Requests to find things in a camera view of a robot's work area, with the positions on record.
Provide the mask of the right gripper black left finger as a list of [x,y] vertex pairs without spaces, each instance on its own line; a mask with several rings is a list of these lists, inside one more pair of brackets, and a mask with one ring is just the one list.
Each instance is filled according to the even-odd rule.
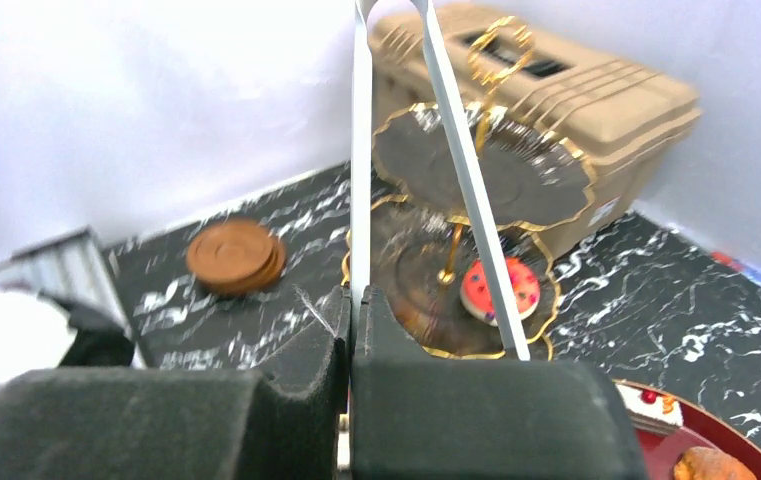
[[309,323],[257,368],[240,450],[242,479],[334,479],[347,389],[351,298],[306,302]]

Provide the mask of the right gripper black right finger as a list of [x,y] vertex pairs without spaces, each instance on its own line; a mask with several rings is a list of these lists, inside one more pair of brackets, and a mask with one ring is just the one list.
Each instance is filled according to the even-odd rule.
[[644,479],[614,383],[574,361],[450,360],[366,288],[352,327],[357,479]]

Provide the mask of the three tier glass stand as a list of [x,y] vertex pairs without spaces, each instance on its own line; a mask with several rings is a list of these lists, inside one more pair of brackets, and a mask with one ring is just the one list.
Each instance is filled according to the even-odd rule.
[[591,203],[593,172],[568,139],[496,103],[514,74],[542,77],[512,16],[460,49],[465,101],[436,21],[356,30],[351,229],[343,279],[375,286],[427,353],[491,360],[526,351],[555,319],[559,286],[539,233]]

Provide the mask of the dark red round tray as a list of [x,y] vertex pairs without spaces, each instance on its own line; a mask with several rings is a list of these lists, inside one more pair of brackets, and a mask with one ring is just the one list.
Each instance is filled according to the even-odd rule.
[[684,426],[668,436],[640,430],[632,423],[650,479],[673,479],[675,463],[687,449],[696,446],[717,449],[735,457],[761,479],[761,449],[724,421],[664,390],[624,379],[616,380],[616,383],[647,388],[673,396],[680,402]]

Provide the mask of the tan plastic toolbox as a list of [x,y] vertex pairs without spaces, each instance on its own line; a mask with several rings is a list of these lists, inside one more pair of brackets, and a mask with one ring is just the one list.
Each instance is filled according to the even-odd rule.
[[[484,89],[472,79],[469,46],[510,14],[472,3],[436,10],[460,93],[466,101],[475,100]],[[702,111],[697,91],[682,81],[543,30],[534,32],[534,58],[500,87],[496,103],[568,137],[586,154],[597,176],[588,209],[538,234],[559,257],[631,207],[664,153],[691,133]],[[381,18],[369,33],[375,128],[397,110],[434,100],[422,39],[417,12]]]

